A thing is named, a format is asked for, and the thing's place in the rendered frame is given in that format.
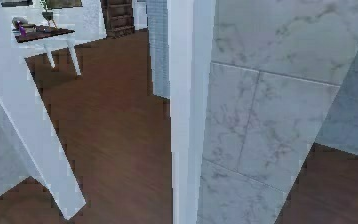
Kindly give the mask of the dark brown wooden shelf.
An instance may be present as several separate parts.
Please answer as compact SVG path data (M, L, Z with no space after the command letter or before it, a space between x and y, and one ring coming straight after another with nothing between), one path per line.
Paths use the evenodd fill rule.
M101 0L108 38L119 38L135 32L132 0Z

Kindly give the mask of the green house plant dark pot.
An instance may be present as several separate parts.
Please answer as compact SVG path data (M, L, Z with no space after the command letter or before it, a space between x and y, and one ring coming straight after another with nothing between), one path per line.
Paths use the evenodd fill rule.
M54 27L57 27L57 24L54 20L53 12L51 11L48 0L39 0L40 4L43 8L42 16L47 21L48 26L54 25Z

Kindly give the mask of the dark framed wall picture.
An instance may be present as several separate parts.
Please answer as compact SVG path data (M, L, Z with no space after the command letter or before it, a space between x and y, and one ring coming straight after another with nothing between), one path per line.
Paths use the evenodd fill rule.
M47 0L50 9L81 7L82 0Z

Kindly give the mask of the dark top white-legged table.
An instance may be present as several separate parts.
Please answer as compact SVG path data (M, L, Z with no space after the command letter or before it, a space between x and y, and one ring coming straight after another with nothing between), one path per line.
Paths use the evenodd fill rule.
M32 28L25 28L26 36L21 36L19 30L13 29L16 42L20 48L27 50L24 58L36 56L45 53L52 68L55 67L55 61L52 55L53 51L68 48L75 72L81 75L81 70L75 51L75 31L67 28L56 28L45 25L34 25Z

